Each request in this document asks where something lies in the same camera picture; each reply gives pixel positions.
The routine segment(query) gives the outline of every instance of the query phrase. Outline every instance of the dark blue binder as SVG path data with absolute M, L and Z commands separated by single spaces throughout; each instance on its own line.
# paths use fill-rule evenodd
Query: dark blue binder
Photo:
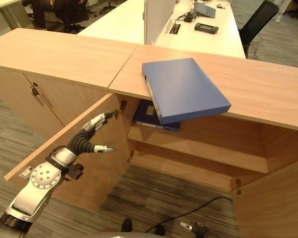
M 134 116 L 134 123 L 178 132 L 180 122 L 161 125 L 152 101 L 141 99 Z

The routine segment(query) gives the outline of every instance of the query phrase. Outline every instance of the blue folder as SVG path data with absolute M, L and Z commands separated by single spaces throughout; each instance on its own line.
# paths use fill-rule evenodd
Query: blue folder
M 180 122 L 161 125 L 152 101 L 145 99 L 141 99 L 139 103 L 134 116 L 134 123 L 175 132 L 178 132 L 181 126 Z
M 161 124 L 225 113 L 231 104 L 193 58 L 143 63 Z

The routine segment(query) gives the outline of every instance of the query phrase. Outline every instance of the cabinet door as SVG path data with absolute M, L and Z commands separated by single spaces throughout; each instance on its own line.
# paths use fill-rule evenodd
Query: cabinet door
M 125 128 L 137 107 L 128 108 L 117 117 L 111 118 L 91 142 L 100 145 L 114 146 L 111 153 L 83 154 L 76 162 L 85 167 L 84 174 L 78 180 L 65 181 L 54 193 L 54 198 L 71 205 L 88 210 L 97 210 L 98 206 L 107 197 L 120 176 L 128 167 L 129 148 Z M 17 185 L 24 186 L 27 181 L 19 175 L 28 167 L 35 167 L 44 162 L 53 148 L 67 144 L 68 140 L 89 120 L 104 111 L 119 108 L 120 103 L 116 95 L 108 93 L 89 109 L 70 122 L 50 140 L 34 151 L 23 162 L 17 165 L 4 178 Z
M 298 238 L 298 161 L 233 196 L 242 238 Z
M 32 84 L 37 85 L 36 89 L 43 100 L 64 125 L 107 94 L 106 91 L 90 85 L 69 80 L 32 73 L 25 76 Z
M 0 69 L 0 98 L 46 139 L 64 127 L 23 73 Z

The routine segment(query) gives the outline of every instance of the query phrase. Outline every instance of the desk divider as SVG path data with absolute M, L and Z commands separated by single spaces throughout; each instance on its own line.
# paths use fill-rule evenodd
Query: desk divider
M 175 0 L 145 0 L 145 44 L 153 45 L 174 11 Z

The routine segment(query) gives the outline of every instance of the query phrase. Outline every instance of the robotic hand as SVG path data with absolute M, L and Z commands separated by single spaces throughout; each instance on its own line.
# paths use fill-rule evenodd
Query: robotic hand
M 84 167 L 74 165 L 82 153 L 112 152 L 114 148 L 89 142 L 108 119 L 120 111 L 102 113 L 86 123 L 66 146 L 58 147 L 46 162 L 32 170 L 28 184 L 20 191 L 0 218 L 0 238 L 22 238 L 48 204 L 53 191 L 64 181 L 65 175 L 79 179 Z
M 180 225 L 185 229 L 191 231 L 195 238 L 219 238 L 218 235 L 211 233 L 210 230 L 200 223 L 195 223 L 193 226 L 185 222 L 180 222 Z

